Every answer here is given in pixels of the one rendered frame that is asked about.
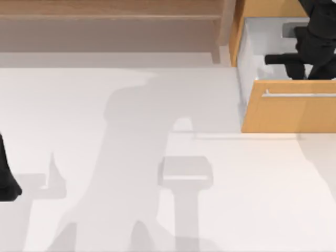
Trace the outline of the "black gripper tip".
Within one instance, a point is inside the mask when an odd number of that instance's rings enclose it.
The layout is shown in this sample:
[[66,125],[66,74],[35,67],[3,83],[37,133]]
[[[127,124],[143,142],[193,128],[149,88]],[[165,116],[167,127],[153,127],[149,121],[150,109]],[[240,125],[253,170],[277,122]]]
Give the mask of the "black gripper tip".
[[0,134],[0,202],[13,202],[22,192],[9,168],[3,136]]

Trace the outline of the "wooden open shelf unit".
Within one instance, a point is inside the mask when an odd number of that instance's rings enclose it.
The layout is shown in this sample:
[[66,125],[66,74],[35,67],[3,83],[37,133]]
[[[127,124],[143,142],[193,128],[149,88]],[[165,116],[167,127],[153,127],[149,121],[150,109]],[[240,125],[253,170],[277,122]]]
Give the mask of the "wooden open shelf unit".
[[217,64],[234,1],[0,0],[0,52],[199,52]]

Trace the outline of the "wooden cupboard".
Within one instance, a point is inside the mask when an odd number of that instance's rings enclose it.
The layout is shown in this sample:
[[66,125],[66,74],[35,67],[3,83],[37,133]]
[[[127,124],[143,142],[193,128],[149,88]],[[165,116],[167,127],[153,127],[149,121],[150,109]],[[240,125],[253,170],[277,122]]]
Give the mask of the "wooden cupboard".
[[236,0],[229,37],[229,54],[232,67],[237,66],[237,56],[246,17],[306,17],[299,0]]

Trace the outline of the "grey pierced drawer inside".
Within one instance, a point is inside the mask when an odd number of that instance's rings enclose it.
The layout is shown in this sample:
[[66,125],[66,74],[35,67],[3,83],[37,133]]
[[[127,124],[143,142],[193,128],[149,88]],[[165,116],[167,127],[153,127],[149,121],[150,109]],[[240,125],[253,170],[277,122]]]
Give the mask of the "grey pierced drawer inside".
[[297,23],[305,26],[304,17],[265,17],[246,18],[237,56],[237,70],[240,77],[243,119],[249,96],[256,80],[291,80],[283,65],[266,65],[265,55],[295,53],[295,38],[282,37],[284,23]]

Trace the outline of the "pale wooden drawer front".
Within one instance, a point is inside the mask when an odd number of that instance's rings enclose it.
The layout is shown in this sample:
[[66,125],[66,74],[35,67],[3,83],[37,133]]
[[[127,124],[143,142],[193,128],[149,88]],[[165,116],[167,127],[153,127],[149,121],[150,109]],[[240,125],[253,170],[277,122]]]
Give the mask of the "pale wooden drawer front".
[[336,80],[256,80],[243,133],[336,133],[336,98],[262,97],[273,93],[336,93]]

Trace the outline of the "grey rounded box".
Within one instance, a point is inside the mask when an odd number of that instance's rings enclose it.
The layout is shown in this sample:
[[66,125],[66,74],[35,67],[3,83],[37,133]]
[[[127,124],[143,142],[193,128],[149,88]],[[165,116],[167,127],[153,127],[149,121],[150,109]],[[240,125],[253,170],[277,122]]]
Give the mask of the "grey rounded box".
[[282,37],[283,38],[295,38],[295,28],[298,26],[297,23],[284,23],[282,25]]

